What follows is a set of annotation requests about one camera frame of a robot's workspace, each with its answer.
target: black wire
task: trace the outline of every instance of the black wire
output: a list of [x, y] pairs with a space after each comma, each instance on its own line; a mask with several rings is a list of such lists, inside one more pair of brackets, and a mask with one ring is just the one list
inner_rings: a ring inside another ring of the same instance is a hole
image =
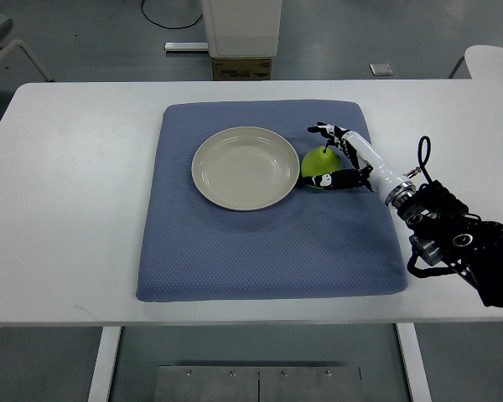
[[[423, 159], [423, 144], [427, 143], [427, 153], [425, 155], [425, 158]], [[428, 162], [428, 159], [430, 158], [430, 138], [427, 136], [423, 136], [419, 139], [419, 144], [417, 145], [417, 161], [419, 162], [419, 168], [421, 169], [421, 172], [427, 179], [429, 183], [431, 183], [433, 180], [430, 178], [427, 169], [425, 168], [425, 165]]]
[[164, 29], [187, 29], [187, 28], [191, 28], [193, 27], [194, 25], [196, 25], [200, 20], [201, 20], [201, 17], [203, 17], [203, 14], [200, 15], [200, 17], [198, 19], [195, 20], [194, 23], [191, 23], [190, 25], [186, 25], [184, 27], [165, 27], [163, 25], [161, 25], [160, 23], [155, 23], [151, 18], [149, 18], [147, 16], [147, 14], [143, 11], [143, 5], [145, 4], [145, 0], [142, 0], [142, 6], [141, 6], [141, 9], [142, 9], [142, 14], [143, 16], [150, 22], [150, 23], [153, 23], [155, 24], [157, 27], [160, 27], [160, 28], [164, 28]]

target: blue mat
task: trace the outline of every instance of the blue mat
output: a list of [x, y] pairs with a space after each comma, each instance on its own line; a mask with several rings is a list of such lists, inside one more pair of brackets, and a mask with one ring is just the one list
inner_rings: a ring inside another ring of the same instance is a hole
[[[201, 143], [233, 126], [277, 132], [305, 153], [325, 144], [324, 121], [369, 140], [360, 107], [334, 100], [216, 102], [170, 106], [153, 174], [137, 283], [144, 302], [391, 294], [406, 269], [388, 208], [366, 188], [295, 188], [266, 209], [236, 212], [192, 181]], [[345, 167], [351, 167], [344, 157]]]

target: power cord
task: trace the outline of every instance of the power cord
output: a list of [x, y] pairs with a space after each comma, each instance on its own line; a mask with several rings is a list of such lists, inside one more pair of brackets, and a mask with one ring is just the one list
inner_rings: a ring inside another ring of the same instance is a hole
[[187, 29], [187, 28], [191, 28], [193, 27], [194, 25], [196, 25], [200, 20], [201, 20], [201, 17], [203, 17], [203, 14], [200, 15], [200, 17], [198, 19], [195, 20], [194, 23], [191, 23], [190, 25], [186, 25], [184, 27], [166, 27], [160, 23], [155, 23], [151, 18], [149, 18], [147, 16], [147, 14], [145, 13], [145, 11], [143, 11], [143, 5], [145, 4], [145, 0], [142, 0], [142, 6], [141, 6], [141, 9], [142, 9], [142, 14], [143, 16], [152, 24], [156, 25], [157, 27], [160, 27], [160, 28], [164, 28], [164, 29]]

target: ceramic plate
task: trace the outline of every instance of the ceramic plate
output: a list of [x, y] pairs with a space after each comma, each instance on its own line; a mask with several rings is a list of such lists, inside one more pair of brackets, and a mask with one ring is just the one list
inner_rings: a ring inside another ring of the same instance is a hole
[[211, 202], [239, 211], [266, 208], [293, 189], [300, 170], [288, 141], [258, 127], [234, 127], [205, 141], [192, 161], [197, 189]]

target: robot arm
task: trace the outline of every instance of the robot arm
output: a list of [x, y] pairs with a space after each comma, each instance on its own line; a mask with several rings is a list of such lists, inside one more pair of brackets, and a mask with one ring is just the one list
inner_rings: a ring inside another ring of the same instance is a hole
[[[394, 173], [355, 131], [324, 123], [308, 131], [320, 133], [328, 140], [327, 145], [338, 147], [355, 167], [323, 175], [330, 176], [328, 186], [323, 188], [366, 185], [386, 206], [396, 208], [398, 216], [413, 230], [412, 257], [407, 264], [410, 273], [419, 278], [456, 273], [478, 291], [485, 306], [503, 307], [503, 224], [470, 214], [465, 204], [429, 177], [424, 167], [430, 154], [427, 137], [419, 142], [420, 166], [402, 175]], [[427, 155], [423, 161], [425, 141]], [[428, 183], [416, 190], [410, 178], [418, 172], [423, 172]], [[304, 182], [321, 187], [317, 183], [324, 183], [323, 177], [304, 178]], [[446, 266], [419, 269], [419, 258], [430, 266], [440, 261]]]

